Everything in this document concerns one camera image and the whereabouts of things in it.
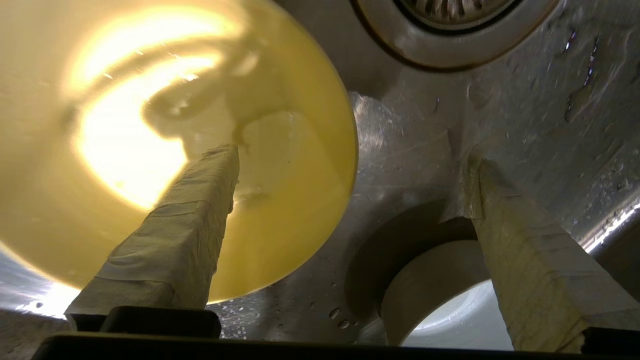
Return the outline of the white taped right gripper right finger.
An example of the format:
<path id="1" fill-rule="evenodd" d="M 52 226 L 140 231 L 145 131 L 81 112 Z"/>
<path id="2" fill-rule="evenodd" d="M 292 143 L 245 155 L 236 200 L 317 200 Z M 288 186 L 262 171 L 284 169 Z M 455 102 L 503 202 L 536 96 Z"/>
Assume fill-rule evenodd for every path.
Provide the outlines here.
<path id="1" fill-rule="evenodd" d="M 474 159 L 471 220 L 517 351 L 637 354 L 639 303 L 489 160 Z"/>

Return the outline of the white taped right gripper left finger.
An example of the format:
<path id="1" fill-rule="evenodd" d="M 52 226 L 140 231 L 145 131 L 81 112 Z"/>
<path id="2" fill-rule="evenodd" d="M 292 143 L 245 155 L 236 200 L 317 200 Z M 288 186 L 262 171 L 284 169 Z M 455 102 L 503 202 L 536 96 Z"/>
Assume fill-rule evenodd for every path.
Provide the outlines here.
<path id="1" fill-rule="evenodd" d="M 74 327 L 120 306 L 204 309 L 239 171 L 236 145 L 204 152 L 71 301 L 65 316 Z"/>

